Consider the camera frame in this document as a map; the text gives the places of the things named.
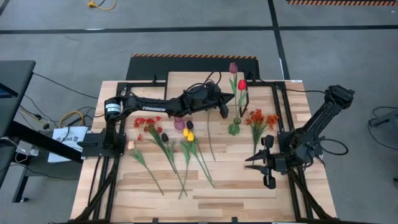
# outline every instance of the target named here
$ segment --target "leaf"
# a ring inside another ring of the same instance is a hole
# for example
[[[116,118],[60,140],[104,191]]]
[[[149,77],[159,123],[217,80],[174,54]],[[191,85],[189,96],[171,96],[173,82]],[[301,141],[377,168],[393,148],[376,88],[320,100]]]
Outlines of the leaf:
[[[234,92],[234,94],[236,96],[236,84],[234,84],[234,82],[232,81],[231,78],[229,78],[229,83],[231,84],[232,91]]]
[[[137,161],[138,161],[139,163],[141,163],[143,166],[146,166],[144,157],[142,156],[142,153],[141,153],[141,150],[136,149],[136,150],[131,154],[131,156],[132,156],[133,158],[135,158],[135,160],[137,160]]]
[[[189,154],[189,150],[188,148],[183,144],[183,141],[180,142],[181,143],[181,148],[182,148],[182,152],[184,153],[185,156],[185,162],[187,163],[187,165],[189,164],[189,160],[191,159],[191,155]]]
[[[241,98],[239,99],[239,106],[242,106],[243,99],[245,99],[246,95],[248,94],[248,91],[246,90],[242,95]]]
[[[234,74],[234,83],[235,83],[235,88],[236,88],[236,85],[238,84],[238,74],[237,73]]]

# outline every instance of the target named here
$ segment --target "flower stem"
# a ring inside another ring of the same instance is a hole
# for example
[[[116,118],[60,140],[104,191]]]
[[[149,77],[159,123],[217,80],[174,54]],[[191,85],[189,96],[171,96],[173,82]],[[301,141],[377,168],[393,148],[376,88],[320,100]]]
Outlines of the flower stem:
[[[236,80],[235,76],[238,76],[238,74],[237,73],[234,74],[234,81]],[[238,106],[236,104],[236,93],[235,93],[234,98],[235,98],[235,117],[238,117]]]
[[[203,158],[203,154],[201,153],[200,146],[199,146],[199,142],[197,141],[196,144],[197,144],[197,146],[198,146],[198,150],[199,150],[199,153],[200,153],[200,157],[201,157],[201,159],[203,160],[203,163],[204,163],[204,165],[205,165],[205,167],[206,167],[208,176],[209,176],[210,180],[213,181],[213,179],[211,178],[209,169],[207,168],[207,165],[206,165],[206,162],[205,162],[205,158]]]
[[[196,158],[197,158],[197,160],[198,160],[198,162],[199,162],[199,164],[200,164],[200,166],[201,166],[201,169],[203,170],[203,172],[205,173],[205,175],[206,175],[206,177],[207,177],[207,180],[209,181],[209,183],[211,184],[211,186],[213,186],[213,188],[214,188],[214,184],[213,184],[213,181],[212,180],[210,180],[210,178],[207,176],[207,174],[206,174],[206,171],[205,171],[205,168],[203,167],[203,165],[201,164],[201,162],[200,162],[200,160],[199,160],[199,158],[198,158],[198,156],[195,156]]]
[[[185,187],[185,181],[187,181],[187,175],[188,175],[188,164],[187,164],[187,168],[185,169],[185,177],[184,177],[184,184],[183,184],[184,187]],[[182,189],[181,189],[180,195],[178,196],[178,199],[181,198],[181,195],[182,195]]]
[[[162,193],[162,195],[164,195],[164,194],[163,194],[163,190],[160,188],[160,186],[159,186],[159,184],[157,183],[157,181],[156,181],[154,175],[152,174],[152,172],[148,169],[147,166],[145,166],[145,168],[148,170],[149,174],[152,176],[153,180],[155,181],[155,183],[156,183],[157,187],[159,188],[160,192]]]
[[[180,181],[182,190],[183,190],[184,193],[185,193],[185,196],[188,196],[187,191],[185,190],[184,185],[182,184],[182,181],[181,181],[181,178],[180,178],[180,174],[178,174],[178,171],[176,172],[176,174],[177,174],[178,180]]]

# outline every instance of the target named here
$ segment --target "table leg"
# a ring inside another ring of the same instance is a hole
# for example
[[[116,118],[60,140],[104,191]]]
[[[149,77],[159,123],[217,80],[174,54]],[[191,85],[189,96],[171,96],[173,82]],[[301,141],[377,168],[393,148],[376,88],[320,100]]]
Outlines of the table leg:
[[[33,131],[30,128],[13,121],[8,129],[7,135],[9,137],[18,137],[20,140],[31,143],[35,146],[42,147],[49,152],[55,153],[59,156],[65,157],[72,161],[83,163],[81,159],[81,152],[74,150],[52,138]]]

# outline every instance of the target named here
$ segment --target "wooden tabletop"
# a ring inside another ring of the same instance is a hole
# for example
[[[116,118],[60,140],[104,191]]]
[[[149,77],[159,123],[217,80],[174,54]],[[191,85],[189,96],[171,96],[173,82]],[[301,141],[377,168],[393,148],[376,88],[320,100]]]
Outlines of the wooden tabletop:
[[[208,75],[208,72],[170,72],[167,98],[181,95],[182,90],[192,83],[203,82]],[[231,93],[229,78],[232,77],[232,74],[222,73],[222,75],[220,87],[223,92]],[[239,79],[243,77],[242,73],[238,75]],[[214,75],[212,79],[217,80],[217,76]],[[115,96],[117,83],[116,81],[103,82],[96,115],[104,114],[104,100]],[[286,86],[294,90],[304,90],[302,82],[286,81]],[[138,96],[148,98],[164,97],[164,87],[137,87],[132,91]],[[260,108],[264,114],[276,113],[270,87],[249,87],[249,96],[249,110]],[[305,93],[292,91],[288,91],[288,96],[294,125],[299,128],[311,117],[307,97]],[[279,99],[282,119],[287,126],[281,93],[279,93]],[[210,117],[208,117],[208,112],[201,111],[183,118],[185,121],[192,120],[195,125],[195,137],[200,143],[215,188],[209,184],[199,163],[192,157],[185,185],[188,197],[183,195],[180,200],[178,195],[181,186],[166,156],[158,146],[145,140],[152,139],[150,134],[144,133],[142,128],[134,128],[134,120],[136,117],[162,117],[160,125],[164,132],[170,139],[177,142],[175,163],[178,173],[183,177],[186,164],[179,144],[179,141],[183,139],[182,132],[174,128],[174,118],[168,118],[165,113],[137,111],[131,114],[126,120],[127,138],[136,140],[138,134],[144,135],[143,141],[135,141],[136,146],[143,152],[148,168],[155,175],[165,194],[162,196],[148,171],[129,156],[126,149],[119,165],[111,221],[151,222],[152,218],[159,218],[160,222],[230,222],[231,217],[238,217],[240,222],[294,221],[287,175],[282,176],[280,173],[274,172],[273,176],[276,178],[277,187],[270,190],[263,185],[263,175],[259,171],[244,168],[246,164],[250,164],[244,160],[252,156],[251,130],[249,126],[242,123],[240,125],[241,132],[237,136],[228,134],[228,126],[234,119],[233,105],[234,100],[232,99],[228,103],[229,116],[227,119],[221,118],[218,109],[211,110]],[[216,161],[213,160],[210,153],[208,125]],[[103,117],[94,119],[94,132],[100,132],[104,127]],[[263,136],[267,134],[275,136],[271,153],[279,152],[276,139],[278,131],[276,125],[274,130],[268,129],[263,134]],[[258,149],[262,149],[261,144],[257,146]],[[83,163],[71,218],[77,217],[87,205],[96,161],[97,158],[89,158]],[[98,186],[100,172],[101,165],[98,167],[93,195]],[[315,160],[314,165],[305,171],[305,175],[309,191],[327,213],[335,216],[335,208],[323,165]],[[298,189],[297,192],[301,213],[305,217],[302,196]],[[107,195],[105,193],[103,197],[100,218],[104,217],[104,204]]]

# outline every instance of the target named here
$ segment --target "red tulip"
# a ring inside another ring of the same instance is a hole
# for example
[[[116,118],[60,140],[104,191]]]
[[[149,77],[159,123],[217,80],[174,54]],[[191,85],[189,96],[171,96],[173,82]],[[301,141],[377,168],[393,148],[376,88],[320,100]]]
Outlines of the red tulip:
[[[239,80],[238,89],[239,90],[245,90],[246,89],[246,82],[244,80]]]
[[[238,66],[235,64],[235,62],[230,63],[229,72],[231,72],[232,74],[235,74],[238,72]]]

